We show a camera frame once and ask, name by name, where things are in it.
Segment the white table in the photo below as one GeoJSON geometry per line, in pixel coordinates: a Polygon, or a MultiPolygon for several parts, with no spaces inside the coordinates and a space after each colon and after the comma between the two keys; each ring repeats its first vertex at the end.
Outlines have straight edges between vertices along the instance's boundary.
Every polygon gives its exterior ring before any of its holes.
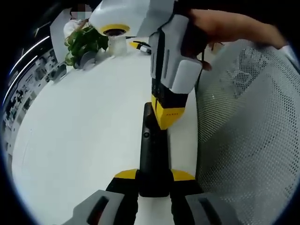
{"type": "MultiPolygon", "coordinates": [[[[90,71],[50,81],[30,106],[17,134],[16,188],[38,222],[62,224],[73,208],[113,176],[139,167],[143,108],[150,101],[150,56],[128,47],[90,71]]],[[[174,169],[195,175],[194,91],[170,129],[174,169]]],[[[135,224],[173,224],[169,198],[139,197],[135,224]]]]}

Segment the cable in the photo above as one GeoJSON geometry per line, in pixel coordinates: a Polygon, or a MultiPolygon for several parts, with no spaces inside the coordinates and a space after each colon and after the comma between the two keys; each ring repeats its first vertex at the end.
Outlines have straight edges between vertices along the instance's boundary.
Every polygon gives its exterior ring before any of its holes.
{"type": "MultiPolygon", "coordinates": [[[[205,49],[204,49],[203,52],[202,52],[202,58],[201,58],[201,61],[202,61],[202,62],[204,62],[204,52],[205,52],[205,49]]],[[[201,75],[202,71],[203,71],[203,64],[202,64],[202,68],[201,68],[201,71],[200,71],[200,73],[199,73],[199,76],[198,76],[196,85],[195,85],[195,92],[196,92],[196,94],[197,94],[197,92],[198,92],[198,86],[199,86],[199,81],[200,81],[200,75],[201,75]]]]}

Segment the yellow robot part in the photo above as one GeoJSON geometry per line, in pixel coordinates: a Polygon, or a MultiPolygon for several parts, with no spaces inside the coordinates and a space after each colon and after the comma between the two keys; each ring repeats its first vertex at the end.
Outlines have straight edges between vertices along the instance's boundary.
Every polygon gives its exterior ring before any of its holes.
{"type": "Polygon", "coordinates": [[[123,179],[135,179],[136,171],[137,171],[137,169],[124,170],[124,171],[121,171],[120,173],[116,174],[114,177],[115,178],[123,178],[123,179]]]}
{"type": "Polygon", "coordinates": [[[106,35],[106,32],[109,30],[122,30],[123,33],[127,33],[130,30],[130,27],[125,24],[109,24],[101,27],[98,31],[100,34],[106,35]]]}
{"type": "Polygon", "coordinates": [[[178,120],[184,113],[184,107],[182,108],[166,108],[164,109],[160,102],[157,101],[154,95],[151,95],[151,104],[155,113],[158,125],[160,129],[168,129],[176,120],[178,120]]]}
{"type": "Polygon", "coordinates": [[[195,180],[195,177],[187,172],[174,169],[171,169],[171,171],[173,174],[174,181],[195,180]]]}
{"type": "Polygon", "coordinates": [[[134,48],[137,48],[139,45],[139,43],[136,43],[136,42],[129,42],[129,44],[134,48]]]}

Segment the white robot casing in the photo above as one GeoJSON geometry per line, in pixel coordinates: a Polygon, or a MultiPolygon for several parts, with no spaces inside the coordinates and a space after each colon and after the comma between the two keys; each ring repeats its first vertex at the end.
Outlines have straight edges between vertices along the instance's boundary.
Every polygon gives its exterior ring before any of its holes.
{"type": "Polygon", "coordinates": [[[103,0],[90,16],[90,23],[104,34],[123,29],[122,36],[149,37],[169,21],[174,0],[103,0]]]}

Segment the robotic arm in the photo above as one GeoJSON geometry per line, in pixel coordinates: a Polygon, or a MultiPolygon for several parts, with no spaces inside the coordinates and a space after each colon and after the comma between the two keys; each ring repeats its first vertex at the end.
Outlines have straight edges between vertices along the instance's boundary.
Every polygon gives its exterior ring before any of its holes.
{"type": "Polygon", "coordinates": [[[186,17],[186,8],[184,1],[175,0],[103,0],[90,17],[102,35],[149,37],[151,105],[161,130],[184,113],[202,68],[196,56],[207,44],[204,32],[186,17]]]}

